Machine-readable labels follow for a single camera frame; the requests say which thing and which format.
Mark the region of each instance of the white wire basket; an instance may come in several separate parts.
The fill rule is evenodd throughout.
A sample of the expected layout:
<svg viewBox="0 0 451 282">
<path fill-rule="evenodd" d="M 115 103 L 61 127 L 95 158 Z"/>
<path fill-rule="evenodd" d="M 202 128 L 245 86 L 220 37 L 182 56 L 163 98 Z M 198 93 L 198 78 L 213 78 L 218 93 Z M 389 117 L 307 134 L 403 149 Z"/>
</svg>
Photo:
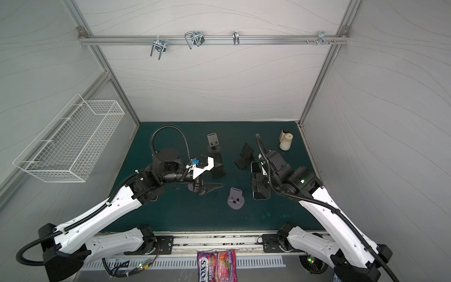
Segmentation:
<svg viewBox="0 0 451 282">
<path fill-rule="evenodd" d="M 86 181 L 124 111 L 117 101 L 85 101 L 79 94 L 60 114 L 67 111 L 67 117 L 55 117 L 22 151 L 15 166 L 44 182 Z M 59 127 L 49 132 L 59 120 Z"/>
</svg>

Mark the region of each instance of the green mat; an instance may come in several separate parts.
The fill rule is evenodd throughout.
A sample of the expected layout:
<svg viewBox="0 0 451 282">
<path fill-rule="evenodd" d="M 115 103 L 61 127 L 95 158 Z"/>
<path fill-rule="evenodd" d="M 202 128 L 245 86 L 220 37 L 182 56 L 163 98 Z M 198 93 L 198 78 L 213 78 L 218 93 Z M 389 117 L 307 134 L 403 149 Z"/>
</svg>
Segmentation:
<svg viewBox="0 0 451 282">
<path fill-rule="evenodd" d="M 161 122 L 141 123 L 128 155 L 116 179 L 122 179 L 152 162 L 149 139 Z M 298 202 L 271 194 L 268 200 L 252 198 L 250 167 L 240 170 L 234 163 L 245 143 L 254 149 L 258 157 L 255 134 L 259 133 L 267 149 L 278 150 L 283 158 L 296 169 L 312 164 L 302 142 L 295 122 L 173 122 L 187 136 L 191 157 L 212 156 L 207 150 L 207 134 L 216 132 L 221 144 L 221 157 L 226 175 L 213 179 L 211 172 L 202 174 L 204 181 L 223 183 L 224 187 L 204 196 L 190 192 L 186 185 L 166 185 L 166 191 L 157 201 L 150 202 L 119 218 L 104 231 L 125 231 L 139 224 L 148 224 L 154 231 L 242 231 L 278 230 L 287 221 L 294 222 L 305 230 L 323 230 L 321 224 Z M 291 149 L 279 149 L 279 134 L 289 128 L 294 135 Z M 187 161 L 181 135 L 174 129 L 165 129 L 155 138 L 155 149 L 174 147 L 180 158 Z M 245 203 L 239 210 L 227 204 L 230 188 L 243 191 Z"/>
</svg>

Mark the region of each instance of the white bottle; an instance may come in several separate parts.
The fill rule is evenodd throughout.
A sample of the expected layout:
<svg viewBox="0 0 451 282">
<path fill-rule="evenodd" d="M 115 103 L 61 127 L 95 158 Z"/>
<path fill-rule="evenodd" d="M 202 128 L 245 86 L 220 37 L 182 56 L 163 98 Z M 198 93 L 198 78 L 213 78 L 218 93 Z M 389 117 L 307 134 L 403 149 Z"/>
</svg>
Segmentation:
<svg viewBox="0 0 451 282">
<path fill-rule="evenodd" d="M 284 133 L 280 138 L 280 149 L 284 151 L 288 151 L 291 147 L 291 141 L 293 141 L 293 135 L 291 133 Z"/>
</svg>

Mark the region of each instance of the wall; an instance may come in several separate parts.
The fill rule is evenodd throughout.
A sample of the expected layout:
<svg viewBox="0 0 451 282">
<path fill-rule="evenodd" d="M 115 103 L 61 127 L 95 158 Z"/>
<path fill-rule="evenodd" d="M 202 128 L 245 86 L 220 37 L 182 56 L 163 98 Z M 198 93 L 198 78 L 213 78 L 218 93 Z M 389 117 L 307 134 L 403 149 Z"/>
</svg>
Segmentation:
<svg viewBox="0 0 451 282">
<path fill-rule="evenodd" d="M 335 34 L 349 0 L 76 1 L 94 35 Z M 328 46 L 102 50 L 141 121 L 299 119 Z"/>
<path fill-rule="evenodd" d="M 333 198 L 401 281 L 450 280 L 450 15 L 449 0 L 364 0 L 304 124 Z"/>
<path fill-rule="evenodd" d="M 61 1 L 10 1 L 0 9 L 0 180 L 11 162 L 61 108 L 102 73 L 87 46 L 77 40 L 75 25 Z M 117 100 L 110 82 L 93 99 Z M 2 281 L 48 281 L 44 267 L 16 262 L 16 252 L 37 239 L 37 230 L 59 224 L 102 201 L 132 141 L 128 113 L 100 155 L 86 183 L 44 183 L 32 176 L 0 212 Z M 25 256 L 42 260 L 39 246 Z"/>
<path fill-rule="evenodd" d="M 0 187 L 13 160 L 102 73 L 60 1 L 2 1 Z"/>
</svg>

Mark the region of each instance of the wire mesh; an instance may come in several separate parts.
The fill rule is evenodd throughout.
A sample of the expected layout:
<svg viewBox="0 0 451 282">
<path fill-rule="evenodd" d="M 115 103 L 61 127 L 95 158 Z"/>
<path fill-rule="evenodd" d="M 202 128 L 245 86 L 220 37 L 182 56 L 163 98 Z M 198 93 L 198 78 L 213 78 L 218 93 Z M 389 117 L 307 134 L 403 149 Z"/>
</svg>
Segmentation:
<svg viewBox="0 0 451 282">
<path fill-rule="evenodd" d="M 32 158 L 14 163 L 45 182 L 85 182 L 120 123 L 117 101 L 82 101 Z"/>
</svg>

